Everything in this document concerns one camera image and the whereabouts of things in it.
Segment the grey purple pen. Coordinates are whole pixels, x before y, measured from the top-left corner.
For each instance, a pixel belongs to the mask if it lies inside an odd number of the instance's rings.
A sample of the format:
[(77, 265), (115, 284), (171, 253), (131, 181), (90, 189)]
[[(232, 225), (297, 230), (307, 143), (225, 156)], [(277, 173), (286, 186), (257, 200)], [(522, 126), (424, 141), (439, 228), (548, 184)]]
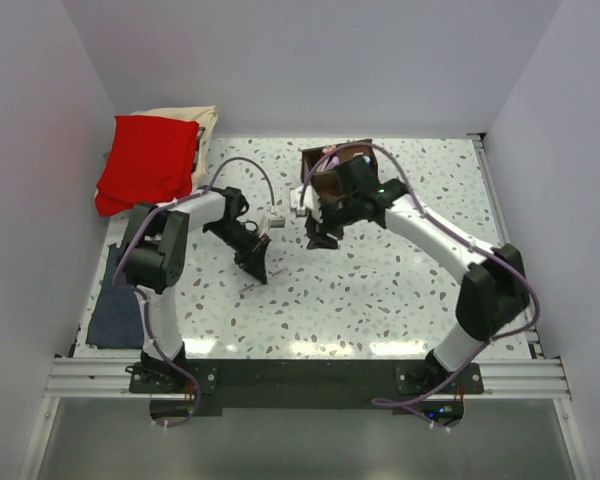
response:
[(284, 272), (287, 272), (287, 271), (288, 271), (287, 268), (282, 268), (282, 269), (279, 269), (279, 270), (276, 270), (276, 271), (268, 272), (267, 275), (266, 275), (266, 278), (265, 278), (264, 282), (260, 281), (260, 280), (257, 280), (255, 283), (252, 282), (252, 283), (250, 283), (248, 285), (245, 285), (241, 290), (239, 290), (239, 293), (243, 294), (243, 293), (249, 292), (249, 291), (251, 291), (253, 289), (257, 289), (257, 288), (259, 288), (261, 286), (269, 285), (271, 279), (273, 279), (273, 278), (275, 278), (277, 276), (280, 276)]

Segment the brown wooden desk organizer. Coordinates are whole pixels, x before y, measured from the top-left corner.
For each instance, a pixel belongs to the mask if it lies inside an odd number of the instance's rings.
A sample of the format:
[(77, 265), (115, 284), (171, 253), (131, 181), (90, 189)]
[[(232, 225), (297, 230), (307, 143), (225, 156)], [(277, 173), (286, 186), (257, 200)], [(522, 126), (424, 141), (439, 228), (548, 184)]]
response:
[[(331, 155), (328, 155), (327, 160), (320, 165), (316, 170), (315, 174), (311, 179), (311, 186), (315, 191), (325, 198), (336, 199), (343, 195), (344, 190), (341, 186), (338, 175), (335, 169), (348, 162), (354, 157), (369, 156), (372, 159), (370, 166), (371, 171), (375, 176), (378, 176), (378, 162), (373, 150), (369, 147), (372, 142), (371, 139), (362, 139), (349, 143), (338, 143), (333, 144), (336, 146), (335, 150)], [(300, 170), (300, 181), (304, 182), (308, 176), (310, 170), (318, 163), (318, 161), (324, 156), (322, 150), (324, 147), (330, 145), (324, 145), (313, 148), (306, 148), (301, 151), (301, 170)], [(327, 164), (333, 156), (338, 156), (340, 163), (333, 169), (327, 169)]]

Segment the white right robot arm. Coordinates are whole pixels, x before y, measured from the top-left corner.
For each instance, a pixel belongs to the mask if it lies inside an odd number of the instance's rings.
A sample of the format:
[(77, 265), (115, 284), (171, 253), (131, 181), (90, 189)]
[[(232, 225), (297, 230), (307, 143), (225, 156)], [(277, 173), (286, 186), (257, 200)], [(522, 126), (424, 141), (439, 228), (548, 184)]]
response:
[(494, 247), (428, 209), (406, 181), (380, 182), (357, 157), (334, 170), (341, 192), (321, 196), (310, 184), (294, 193), (294, 208), (305, 216), (309, 246), (335, 249), (345, 227), (360, 221), (377, 224), (435, 260), (458, 283), (456, 323), (426, 357), (425, 379), (439, 393), (461, 380), (461, 370), (530, 303), (520, 252), (512, 245)]

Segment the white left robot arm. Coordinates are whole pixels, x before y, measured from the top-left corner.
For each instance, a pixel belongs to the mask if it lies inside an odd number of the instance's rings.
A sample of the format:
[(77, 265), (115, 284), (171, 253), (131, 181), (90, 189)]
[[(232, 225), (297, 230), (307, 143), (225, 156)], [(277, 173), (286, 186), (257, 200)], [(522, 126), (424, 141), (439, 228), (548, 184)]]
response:
[(141, 359), (157, 361), (151, 378), (165, 392), (180, 390), (187, 380), (175, 286), (186, 267), (189, 233), (212, 233), (233, 250), (234, 263), (243, 272), (261, 284), (267, 282), (270, 238), (241, 220), (248, 210), (241, 190), (226, 187), (162, 205), (139, 203), (131, 211), (112, 284), (124, 280), (138, 301), (144, 333)]

